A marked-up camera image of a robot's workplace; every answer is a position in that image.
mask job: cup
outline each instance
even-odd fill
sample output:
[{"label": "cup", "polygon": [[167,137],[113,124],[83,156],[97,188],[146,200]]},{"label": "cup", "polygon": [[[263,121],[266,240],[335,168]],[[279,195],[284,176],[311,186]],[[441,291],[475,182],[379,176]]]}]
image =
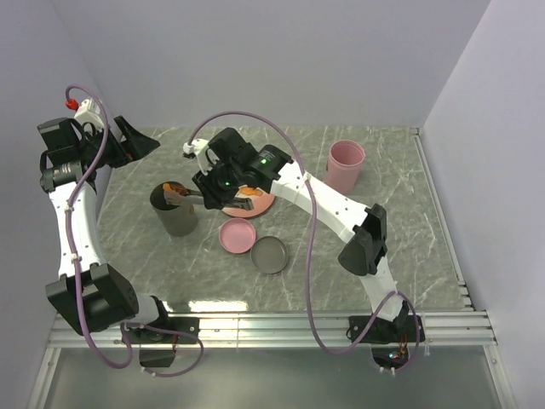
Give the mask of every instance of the cup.
[{"label": "cup", "polygon": [[365,151],[357,142],[335,142],[327,158],[324,183],[339,193],[349,193],[356,184],[364,159]]},{"label": "cup", "polygon": [[[165,183],[179,185],[176,181],[167,181]],[[164,229],[171,236],[185,236],[197,226],[198,219],[193,204],[185,201],[182,201],[179,206],[168,204],[164,199],[163,183],[152,190],[150,203]]]}]

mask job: gray wall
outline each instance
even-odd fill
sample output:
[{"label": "gray wall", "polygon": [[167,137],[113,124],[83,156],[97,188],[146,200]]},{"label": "gray wall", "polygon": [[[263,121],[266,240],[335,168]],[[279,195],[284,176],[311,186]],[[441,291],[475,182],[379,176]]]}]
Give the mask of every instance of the gray wall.
[{"label": "gray wall", "polygon": [[111,108],[139,126],[226,109],[281,124],[418,126],[489,1],[52,3]]},{"label": "gray wall", "polygon": [[473,299],[522,408],[543,407],[545,3],[492,0],[424,126]]},{"label": "gray wall", "polygon": [[93,81],[54,8],[41,0],[3,4],[0,61],[0,406],[20,408],[53,323],[44,286],[56,279],[60,260],[55,212],[38,184],[45,146],[36,126],[70,115],[68,84]]}]

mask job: orange plate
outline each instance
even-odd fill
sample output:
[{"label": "orange plate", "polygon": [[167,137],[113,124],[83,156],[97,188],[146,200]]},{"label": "orange plate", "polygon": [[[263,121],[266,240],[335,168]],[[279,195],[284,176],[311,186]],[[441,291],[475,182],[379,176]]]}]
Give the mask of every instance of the orange plate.
[{"label": "orange plate", "polygon": [[224,208],[222,211],[231,217],[242,217],[249,219],[259,216],[268,210],[273,205],[275,196],[270,193],[265,193],[261,189],[252,189],[251,187],[242,186],[237,193],[237,198],[250,198],[254,203],[253,210],[230,209]]}]

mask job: gray floor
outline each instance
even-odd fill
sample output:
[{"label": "gray floor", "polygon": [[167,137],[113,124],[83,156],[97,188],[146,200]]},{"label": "gray floor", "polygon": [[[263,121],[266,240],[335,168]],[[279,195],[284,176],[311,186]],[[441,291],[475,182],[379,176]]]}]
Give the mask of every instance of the gray floor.
[{"label": "gray floor", "polygon": [[[181,351],[173,368],[191,364]],[[107,351],[117,361],[126,351]],[[224,409],[497,409],[482,347],[422,352],[396,377],[380,374],[367,348],[345,356],[319,349],[208,350],[192,372],[151,379],[138,362],[122,371],[105,366],[89,349],[64,349],[47,408]]]},{"label": "gray floor", "polygon": [[[208,128],[209,139],[220,129]],[[303,276],[309,215],[277,199],[264,216],[252,220],[258,236],[274,235],[287,244],[290,263],[281,273],[259,274],[250,255],[226,253],[218,241],[220,211],[197,209],[197,229],[185,238],[171,238],[149,205],[159,183],[179,181],[191,187],[197,164],[182,157],[190,129],[147,130],[162,146],[147,158],[112,173],[100,219],[100,236],[109,263],[138,292],[165,300],[176,311],[192,302],[216,310],[296,311],[304,309]],[[290,152],[270,129],[240,129],[247,141],[269,142]],[[331,144],[341,139],[361,143],[366,159],[350,198],[387,210],[388,255],[398,288],[424,310],[463,308],[443,235],[414,137],[408,128],[289,127],[308,171],[323,177]],[[313,300],[319,310],[368,309],[359,280],[337,262],[343,243],[318,227],[313,253]],[[222,304],[209,302],[221,301]]]}]

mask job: gray bowl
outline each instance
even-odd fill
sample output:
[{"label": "gray bowl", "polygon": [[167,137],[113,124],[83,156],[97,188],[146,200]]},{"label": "gray bowl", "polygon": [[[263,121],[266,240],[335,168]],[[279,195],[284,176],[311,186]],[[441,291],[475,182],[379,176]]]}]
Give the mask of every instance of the gray bowl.
[{"label": "gray bowl", "polygon": [[288,249],[282,240],[265,236],[254,243],[250,257],[259,271],[264,274],[275,274],[288,264]]}]

